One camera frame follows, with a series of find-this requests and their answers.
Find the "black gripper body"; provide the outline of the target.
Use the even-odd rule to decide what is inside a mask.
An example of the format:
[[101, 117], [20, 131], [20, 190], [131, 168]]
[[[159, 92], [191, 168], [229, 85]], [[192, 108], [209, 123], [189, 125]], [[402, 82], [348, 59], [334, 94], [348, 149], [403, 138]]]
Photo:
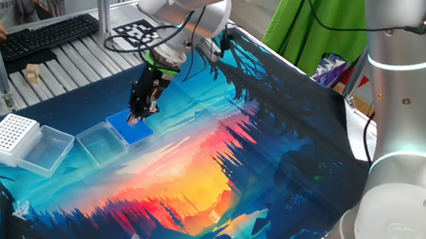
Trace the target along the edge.
[[130, 95], [129, 106], [146, 104], [146, 99], [149, 96], [154, 96], [157, 101], [165, 88], [168, 88], [172, 76], [165, 74], [159, 68], [149, 64], [145, 65], [138, 81], [132, 82], [132, 91]]

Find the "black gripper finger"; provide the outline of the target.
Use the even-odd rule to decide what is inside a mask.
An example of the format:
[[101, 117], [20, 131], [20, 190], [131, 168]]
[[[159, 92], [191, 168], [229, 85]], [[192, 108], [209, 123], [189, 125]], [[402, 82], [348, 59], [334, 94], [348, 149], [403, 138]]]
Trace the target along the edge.
[[146, 104], [144, 108], [145, 116], [151, 116], [153, 114], [159, 113], [159, 107], [157, 104], [157, 99], [152, 95], [146, 99]]
[[134, 107], [129, 107], [129, 114], [127, 117], [127, 124], [134, 126], [139, 121], [142, 121], [145, 119], [145, 107], [143, 105], [136, 105]]

